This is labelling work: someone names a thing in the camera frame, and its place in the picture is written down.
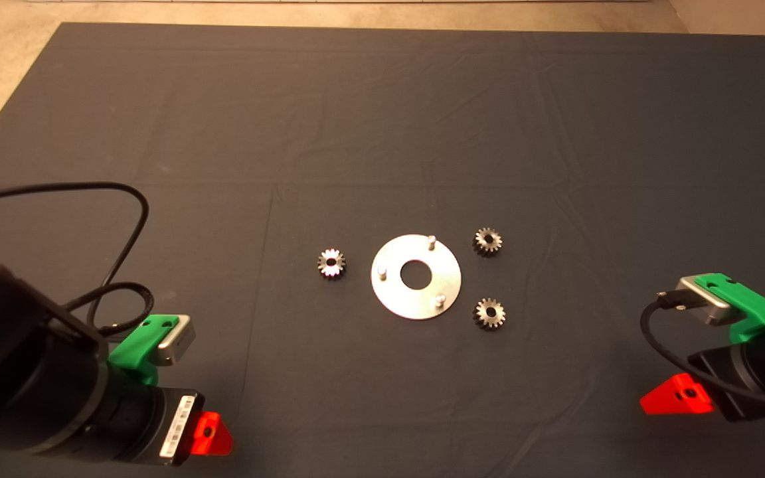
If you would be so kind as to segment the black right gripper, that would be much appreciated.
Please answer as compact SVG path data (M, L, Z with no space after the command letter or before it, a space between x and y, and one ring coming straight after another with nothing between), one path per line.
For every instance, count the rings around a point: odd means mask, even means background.
M765 332L741 344L696 352L688 356L688 363L725 383L765 396L761 373L753 369L755 349L764 344ZM716 405L731 423L765 420L765 406L702 384L689 373L677 373L644 394L639 404L647 415L712 414Z

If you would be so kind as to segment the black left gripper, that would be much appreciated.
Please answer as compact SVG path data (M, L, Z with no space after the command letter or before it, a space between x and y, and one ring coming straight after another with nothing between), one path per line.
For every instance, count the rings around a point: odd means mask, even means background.
M193 388L147 387L133 412L133 439L114 457L134 465L179 467L191 455L226 457L234 438L218 412L203 412L205 395Z

